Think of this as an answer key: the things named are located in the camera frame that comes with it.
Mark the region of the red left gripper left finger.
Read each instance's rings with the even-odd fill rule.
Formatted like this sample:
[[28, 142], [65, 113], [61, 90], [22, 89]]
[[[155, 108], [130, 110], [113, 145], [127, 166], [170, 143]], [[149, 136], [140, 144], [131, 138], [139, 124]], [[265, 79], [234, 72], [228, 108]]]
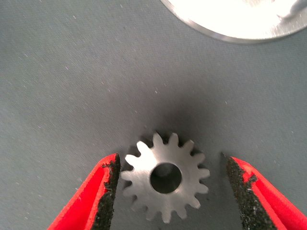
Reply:
[[119, 172], [117, 153], [101, 159], [48, 229], [110, 229]]

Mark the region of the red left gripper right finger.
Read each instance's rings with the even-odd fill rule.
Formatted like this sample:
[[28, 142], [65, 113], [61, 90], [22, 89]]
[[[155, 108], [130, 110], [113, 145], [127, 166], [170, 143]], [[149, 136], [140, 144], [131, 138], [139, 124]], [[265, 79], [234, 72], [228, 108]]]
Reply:
[[307, 217], [254, 166], [236, 157], [224, 158], [244, 230], [307, 228]]

